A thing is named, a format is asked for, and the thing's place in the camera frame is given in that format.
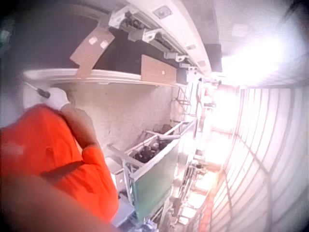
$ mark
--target orange jacket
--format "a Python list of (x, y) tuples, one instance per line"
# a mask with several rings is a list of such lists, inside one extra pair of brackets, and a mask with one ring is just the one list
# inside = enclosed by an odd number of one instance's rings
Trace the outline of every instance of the orange jacket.
[(85, 164), (55, 187), (110, 222), (118, 209), (118, 196), (99, 147), (89, 146), (80, 154), (64, 119), (44, 106), (29, 109), (16, 123), (1, 129), (1, 175), (40, 175), (81, 160)]

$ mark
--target screwdriver handle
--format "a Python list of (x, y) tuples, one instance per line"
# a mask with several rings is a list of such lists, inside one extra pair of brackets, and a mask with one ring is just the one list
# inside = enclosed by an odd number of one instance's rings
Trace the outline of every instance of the screwdriver handle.
[(37, 92), (38, 92), (39, 95), (41, 95), (41, 96), (44, 97), (44, 98), (49, 98), (49, 97), (50, 97), (50, 92), (44, 91), (44, 90), (41, 89), (41, 88), (38, 88), (38, 89), (37, 89)]

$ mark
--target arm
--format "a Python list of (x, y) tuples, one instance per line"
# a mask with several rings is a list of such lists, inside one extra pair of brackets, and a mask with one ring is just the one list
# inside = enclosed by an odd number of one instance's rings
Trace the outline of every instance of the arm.
[(71, 104), (64, 105), (60, 111), (82, 149), (90, 145), (99, 147), (92, 120), (85, 111)]
[(90, 145), (99, 147), (92, 120), (87, 113), (72, 106), (64, 90), (49, 88), (48, 91), (50, 92), (50, 98), (44, 99), (44, 103), (63, 115), (81, 148), (85, 149)]
[(119, 232), (37, 176), (1, 177), (1, 216), (13, 231)]

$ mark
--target brown cardboard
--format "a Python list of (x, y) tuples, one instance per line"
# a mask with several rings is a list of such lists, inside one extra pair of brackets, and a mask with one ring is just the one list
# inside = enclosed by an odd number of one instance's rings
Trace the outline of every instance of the brown cardboard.
[(104, 28), (96, 27), (77, 47), (70, 59), (80, 65), (76, 77), (88, 78), (96, 62), (114, 40), (114, 36)]
[(141, 80), (160, 84), (176, 84), (176, 69), (157, 59), (141, 56)]

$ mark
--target white glove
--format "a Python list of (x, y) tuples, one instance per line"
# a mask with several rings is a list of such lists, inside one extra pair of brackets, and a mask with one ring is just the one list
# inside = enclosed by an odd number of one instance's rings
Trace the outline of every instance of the white glove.
[(64, 105), (70, 103), (64, 90), (60, 88), (49, 88), (47, 91), (50, 93), (50, 97), (48, 99), (44, 98), (43, 103), (48, 107), (54, 110), (61, 110)]

